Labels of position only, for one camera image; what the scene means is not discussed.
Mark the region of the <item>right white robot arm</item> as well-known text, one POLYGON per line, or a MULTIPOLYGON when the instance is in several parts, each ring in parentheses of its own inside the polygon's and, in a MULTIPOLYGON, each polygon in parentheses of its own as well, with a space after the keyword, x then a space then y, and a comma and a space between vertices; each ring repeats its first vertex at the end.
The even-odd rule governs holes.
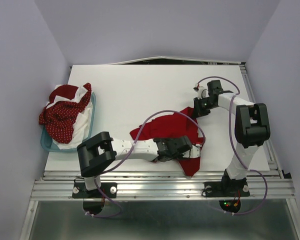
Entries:
POLYGON ((194 111, 192 116, 200 118, 210 114, 212 109, 223 108, 228 111, 228 118, 235 117, 235 122, 228 123, 228 133, 233 157, 225 169, 220 181, 205 182, 203 194, 207 198, 233 197, 241 194, 248 197, 247 174, 250 164, 259 149, 271 136, 267 106, 253 103, 239 97, 240 90, 224 90, 221 81, 215 76, 209 77, 206 87, 196 83, 194 90, 194 111))

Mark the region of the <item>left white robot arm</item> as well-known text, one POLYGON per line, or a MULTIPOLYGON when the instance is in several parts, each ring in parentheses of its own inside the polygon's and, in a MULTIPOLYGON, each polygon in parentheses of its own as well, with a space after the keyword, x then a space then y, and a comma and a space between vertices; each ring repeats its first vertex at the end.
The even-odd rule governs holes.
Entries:
POLYGON ((198 158, 201 149, 193 145, 187 136, 179 138, 152 138, 148 140, 122 140, 110 137, 107 131, 77 146, 81 178, 84 182, 75 183, 72 197, 75 199, 101 198, 101 190, 116 196, 115 183, 101 183, 100 176, 114 162, 123 160, 145 160, 167 162, 198 158))

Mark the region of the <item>plain red skirt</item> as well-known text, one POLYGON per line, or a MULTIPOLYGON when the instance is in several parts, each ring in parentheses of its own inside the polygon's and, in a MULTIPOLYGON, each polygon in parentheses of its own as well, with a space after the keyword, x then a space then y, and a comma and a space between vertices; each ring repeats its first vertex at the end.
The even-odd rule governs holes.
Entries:
MULTIPOLYGON (((180 112, 188 117, 191 117, 196 123, 198 123, 196 118, 192 117, 194 108, 188 106, 180 112)), ((141 126, 142 125, 130 131, 129 134, 133 140, 136 139, 141 126)), ((200 136, 198 131, 198 127, 188 118, 178 113, 173 113, 170 115, 159 116, 146 123, 138 140, 141 141, 154 138, 179 138, 182 136, 187 136, 192 144, 200 143, 202 144, 201 146, 203 146, 206 141, 206 137, 200 136)), ((201 158, 188 158, 186 160, 179 160, 178 162, 184 174, 187 177, 193 177, 194 174, 200 169, 201 158)))

